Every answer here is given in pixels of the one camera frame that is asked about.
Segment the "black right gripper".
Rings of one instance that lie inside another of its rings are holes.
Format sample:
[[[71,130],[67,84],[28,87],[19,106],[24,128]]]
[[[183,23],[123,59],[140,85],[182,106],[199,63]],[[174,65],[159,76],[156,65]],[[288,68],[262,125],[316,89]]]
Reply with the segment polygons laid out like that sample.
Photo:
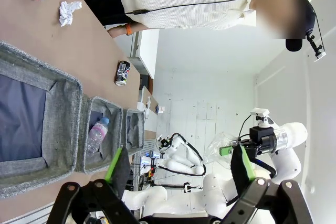
[[[227,156],[233,153],[233,148],[240,145],[246,145],[253,142],[253,147],[256,149],[255,156],[261,154],[273,153],[277,147],[277,138],[274,133],[273,127],[261,128],[259,126],[254,126],[249,129],[250,139],[233,139],[228,140],[223,146],[219,148],[220,156]]]

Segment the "person's left hand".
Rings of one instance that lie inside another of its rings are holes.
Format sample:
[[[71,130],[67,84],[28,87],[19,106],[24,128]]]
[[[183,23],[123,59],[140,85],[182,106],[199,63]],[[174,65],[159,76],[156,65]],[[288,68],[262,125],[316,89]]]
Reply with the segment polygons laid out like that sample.
[[[126,35],[127,29],[125,25],[119,25],[119,26],[115,26],[115,27],[108,29],[107,32],[112,38],[116,38],[121,35]]]

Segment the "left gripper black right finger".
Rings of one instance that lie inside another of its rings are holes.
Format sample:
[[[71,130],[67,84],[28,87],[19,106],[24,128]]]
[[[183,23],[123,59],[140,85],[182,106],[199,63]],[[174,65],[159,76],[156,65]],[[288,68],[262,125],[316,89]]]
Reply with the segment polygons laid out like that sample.
[[[222,223],[248,223],[260,209],[268,210],[275,223],[313,223],[296,181],[283,180],[277,185],[257,177],[241,145],[233,148],[230,166],[238,199]]]

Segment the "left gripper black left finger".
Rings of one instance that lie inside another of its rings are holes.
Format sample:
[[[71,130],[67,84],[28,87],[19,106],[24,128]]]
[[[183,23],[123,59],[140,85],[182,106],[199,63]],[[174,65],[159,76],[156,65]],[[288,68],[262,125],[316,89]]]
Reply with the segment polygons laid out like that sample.
[[[122,201],[130,170],[128,151],[125,147],[119,148],[105,178],[90,181],[84,186],[76,182],[62,185],[48,222],[65,223],[71,216],[75,223],[98,223],[91,213],[102,211],[108,223],[138,223]]]

